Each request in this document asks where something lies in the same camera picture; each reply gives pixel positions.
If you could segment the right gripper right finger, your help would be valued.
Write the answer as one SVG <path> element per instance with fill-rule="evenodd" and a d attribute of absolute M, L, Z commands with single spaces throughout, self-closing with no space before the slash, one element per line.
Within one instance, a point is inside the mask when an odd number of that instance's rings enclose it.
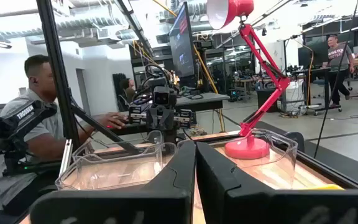
<path fill-rule="evenodd" d="M 196 147 L 206 224 L 358 224 L 358 190 L 274 190 L 210 145 Z"/>

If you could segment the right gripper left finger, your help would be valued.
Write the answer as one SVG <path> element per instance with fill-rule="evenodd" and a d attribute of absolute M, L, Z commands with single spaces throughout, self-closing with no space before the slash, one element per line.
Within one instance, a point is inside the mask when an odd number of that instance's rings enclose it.
<path fill-rule="evenodd" d="M 31 224 L 192 224 L 196 146 L 186 141 L 149 183 L 114 190 L 61 190 L 30 208 Z"/>

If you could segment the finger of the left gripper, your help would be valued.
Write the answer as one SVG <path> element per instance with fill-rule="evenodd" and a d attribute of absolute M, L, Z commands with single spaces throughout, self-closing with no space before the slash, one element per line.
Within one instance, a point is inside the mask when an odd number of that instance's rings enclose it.
<path fill-rule="evenodd" d="M 160 129 L 160 123 L 158 120 L 158 113 L 160 109 L 161 107 L 157 106 L 157 107 L 149 108 L 146 111 L 146 123 L 149 129 Z"/>
<path fill-rule="evenodd" d="M 175 110 L 163 108 L 160 125 L 162 129 L 173 129 Z"/>

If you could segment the clear plastic basket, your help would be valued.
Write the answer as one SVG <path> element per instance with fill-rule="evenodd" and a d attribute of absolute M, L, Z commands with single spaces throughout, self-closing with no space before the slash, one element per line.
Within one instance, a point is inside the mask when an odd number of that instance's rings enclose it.
<path fill-rule="evenodd" d="M 269 143 L 269 154 L 260 159 L 235 159 L 227 156 L 224 152 L 225 145 L 242 139 L 235 132 L 191 136 L 187 137 L 186 140 L 209 144 L 213 149 L 235 163 L 238 168 L 273 189 L 302 188 L 302 184 L 296 179 L 298 143 L 266 129 L 253 129 L 252 134 L 256 138 Z"/>
<path fill-rule="evenodd" d="M 162 150 L 163 136 L 160 131 L 151 131 L 139 139 L 130 139 L 121 142 L 104 142 L 89 140 L 77 149 L 71 156 L 76 162 L 87 159 L 91 162 L 123 162 L 140 165 L 151 165 L 158 173 L 163 168 Z"/>
<path fill-rule="evenodd" d="M 177 153 L 174 143 L 143 143 L 144 150 L 135 156 L 102 159 L 117 147 L 81 156 L 55 181 L 59 190 L 110 190 L 143 185 L 156 177 Z"/>

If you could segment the grey office desk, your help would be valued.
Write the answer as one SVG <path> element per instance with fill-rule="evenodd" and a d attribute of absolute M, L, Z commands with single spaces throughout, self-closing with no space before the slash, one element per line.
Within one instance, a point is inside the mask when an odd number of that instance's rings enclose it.
<path fill-rule="evenodd" d="M 216 93 L 202 93 L 202 99 L 191 100 L 185 97 L 177 99 L 177 109 L 192 110 L 193 112 L 216 110 L 223 108 L 223 101 L 228 100 L 229 96 L 221 95 Z M 124 129 L 113 129 L 112 130 L 118 136 L 127 134 L 136 134 L 147 132 L 145 123 L 142 124 L 127 124 Z"/>

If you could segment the person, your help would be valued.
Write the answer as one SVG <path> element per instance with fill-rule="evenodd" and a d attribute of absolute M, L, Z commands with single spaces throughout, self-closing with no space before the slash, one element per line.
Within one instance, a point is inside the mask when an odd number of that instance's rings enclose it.
<path fill-rule="evenodd" d="M 350 47 L 346 44 L 338 43 L 337 35 L 328 37 L 328 61 L 325 66 L 330 68 L 329 85 L 332 94 L 331 107 L 340 105 L 339 93 L 350 99 L 350 91 L 345 87 L 344 80 L 350 73 L 354 72 L 354 58 Z"/>
<path fill-rule="evenodd" d="M 24 62 L 25 74 L 29 81 L 27 92 L 9 101 L 1 111 L 7 115 L 30 100 L 54 103 L 57 91 L 49 58 L 33 55 Z M 44 119 L 26 136 L 30 161 L 57 161 L 62 158 L 66 138 L 63 136 L 63 122 L 59 112 Z M 58 177 L 54 170 L 3 176 L 6 169 L 4 156 L 0 155 L 0 210 L 7 215 L 23 214 L 41 195 L 44 188 L 52 186 Z"/>
<path fill-rule="evenodd" d="M 132 103 L 132 99 L 135 95 L 135 83 L 134 80 L 125 78 L 120 81 L 120 87 L 124 92 L 124 96 L 126 97 L 126 101 L 128 103 Z"/>

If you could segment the yellow plastic bin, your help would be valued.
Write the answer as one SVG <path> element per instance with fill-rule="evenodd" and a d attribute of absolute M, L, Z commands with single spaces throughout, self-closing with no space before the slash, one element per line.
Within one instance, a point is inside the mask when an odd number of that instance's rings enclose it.
<path fill-rule="evenodd" d="M 344 188 L 335 184 L 326 184 L 317 187 L 307 187 L 305 190 L 344 190 Z"/>

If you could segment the red desk lamp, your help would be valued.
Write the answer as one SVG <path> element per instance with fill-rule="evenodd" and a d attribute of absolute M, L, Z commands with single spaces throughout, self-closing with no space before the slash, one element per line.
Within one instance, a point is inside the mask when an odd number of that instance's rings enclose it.
<path fill-rule="evenodd" d="M 211 27 L 218 30 L 226 27 L 235 17 L 248 17 L 254 10 L 254 0 L 207 0 L 206 10 Z M 257 111 L 243 120 L 239 132 L 242 139 L 238 142 L 227 143 L 224 152 L 227 156 L 235 159 L 260 159 L 269 154 L 270 146 L 267 141 L 256 138 L 252 134 L 252 130 L 285 92 L 290 84 L 290 79 L 278 68 L 251 24 L 241 20 L 239 35 L 273 81 L 276 89 Z"/>

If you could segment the black computer monitor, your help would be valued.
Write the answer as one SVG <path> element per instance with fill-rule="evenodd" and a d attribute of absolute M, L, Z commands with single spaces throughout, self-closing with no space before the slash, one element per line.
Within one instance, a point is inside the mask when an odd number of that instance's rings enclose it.
<path fill-rule="evenodd" d="M 195 52 L 187 2 L 182 4 L 168 33 L 173 71 L 181 86 L 196 87 Z"/>

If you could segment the black waste bin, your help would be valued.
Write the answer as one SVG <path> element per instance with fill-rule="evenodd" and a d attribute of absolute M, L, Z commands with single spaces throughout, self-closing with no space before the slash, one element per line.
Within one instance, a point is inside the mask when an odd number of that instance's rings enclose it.
<path fill-rule="evenodd" d="M 273 89 L 263 89 L 257 90 L 257 101 L 258 101 L 258 108 L 260 108 L 274 93 L 275 90 Z M 267 110 L 268 113 L 278 112 L 278 105 L 277 101 L 273 103 L 273 105 Z"/>

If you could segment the white plastic drum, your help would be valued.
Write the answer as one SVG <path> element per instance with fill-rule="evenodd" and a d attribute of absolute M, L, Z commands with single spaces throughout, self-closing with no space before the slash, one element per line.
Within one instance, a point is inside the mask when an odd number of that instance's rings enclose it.
<path fill-rule="evenodd" d="M 282 110 L 284 112 L 298 111 L 305 103 L 304 80 L 291 81 L 282 97 Z"/>

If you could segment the black standing desk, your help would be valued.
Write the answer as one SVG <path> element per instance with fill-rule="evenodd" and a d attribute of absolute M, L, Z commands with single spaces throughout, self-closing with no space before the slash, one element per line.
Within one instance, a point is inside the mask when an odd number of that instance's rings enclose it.
<path fill-rule="evenodd" d="M 330 87 L 329 87 L 329 75 L 330 68 L 318 68 L 311 70 L 299 70 L 291 72 L 292 77 L 302 78 L 303 82 L 303 100 L 304 105 L 300 106 L 300 109 L 305 109 L 306 112 L 311 110 L 314 116 L 319 115 L 325 110 L 338 110 L 342 112 L 341 106 L 331 106 L 331 100 L 329 99 Z M 311 94 L 311 85 L 320 85 L 323 87 L 323 102 L 313 103 Z"/>

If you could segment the black aluminium rig frame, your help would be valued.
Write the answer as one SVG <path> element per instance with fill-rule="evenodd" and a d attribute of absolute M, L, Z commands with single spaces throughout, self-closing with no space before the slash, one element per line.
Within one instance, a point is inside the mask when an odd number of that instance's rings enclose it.
<path fill-rule="evenodd" d="M 65 71 L 60 41 L 58 40 L 55 18 L 50 0 L 37 0 L 38 11 L 44 30 L 47 52 L 53 71 L 55 86 L 57 88 L 57 98 L 63 117 L 63 127 L 65 137 L 74 140 L 74 146 L 79 147 L 80 143 L 75 116 L 82 117 L 88 124 L 114 142 L 122 139 L 105 125 L 99 124 L 96 120 L 84 114 L 82 110 L 71 103 L 71 90 L 68 87 L 68 80 Z M 312 171 L 324 176 L 335 184 L 348 189 L 358 189 L 358 181 L 339 172 L 334 167 L 325 164 L 323 161 L 312 158 L 304 152 L 299 152 L 296 156 L 297 161 L 306 165 Z"/>

